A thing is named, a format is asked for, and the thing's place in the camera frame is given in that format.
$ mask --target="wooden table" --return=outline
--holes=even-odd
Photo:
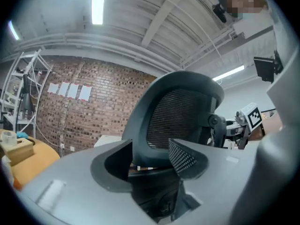
[[[36,143],[33,146],[34,155],[12,166],[13,176],[22,186],[60,158],[57,152],[46,143],[33,137],[29,138]]]

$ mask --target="ceiling light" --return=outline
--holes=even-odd
[[[224,74],[222,74],[222,75],[220,75],[220,76],[217,76],[217,77],[213,78],[213,80],[214,80],[214,81],[220,80],[220,79],[222,79],[222,78],[228,77],[228,76],[230,76],[230,75],[232,75],[232,74],[235,74],[235,73],[237,73],[237,72],[239,72],[239,71],[242,71],[242,70],[244,70],[244,69],[245,69],[245,66],[244,66],[244,65],[243,65],[243,66],[240,66],[240,67],[238,67],[238,68],[236,68],[236,69],[234,69],[234,70],[231,70],[231,71],[229,71],[229,72],[227,72],[227,73],[224,73]]]
[[[19,36],[15,32],[15,29],[14,29],[13,24],[12,24],[11,21],[8,22],[8,26],[9,26],[9,29],[11,30],[12,34],[14,35],[15,39],[19,40]]]
[[[103,24],[104,0],[92,0],[92,23]]]

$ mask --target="chair backrest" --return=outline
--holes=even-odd
[[[199,116],[214,113],[224,91],[211,78],[177,71],[156,79],[136,104],[122,139],[133,141],[133,163],[143,167],[171,166],[169,138],[206,144],[211,129]]]

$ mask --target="ceiling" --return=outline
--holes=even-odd
[[[211,6],[217,3],[105,0],[104,24],[93,25],[91,0],[22,0],[12,17],[21,40],[7,30],[0,59],[41,48],[42,55],[91,57],[155,76],[186,69],[214,77],[241,64],[251,66],[254,56],[272,55],[271,29],[245,38],[233,27],[238,20],[227,16],[223,24],[215,16]]]

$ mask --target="paper on wall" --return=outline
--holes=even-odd
[[[50,93],[56,93],[58,89],[58,84],[54,84],[54,83],[50,83],[49,88],[48,88],[48,92]]]
[[[82,86],[81,92],[79,95],[79,100],[88,101],[90,98],[90,92],[92,90],[92,86]]]
[[[76,98],[77,90],[78,90],[78,84],[72,83],[69,89],[69,92],[67,93],[68,98]]]
[[[69,82],[62,82],[61,86],[60,86],[60,90],[58,92],[58,95],[60,95],[61,97],[65,97],[68,87],[69,87]]]

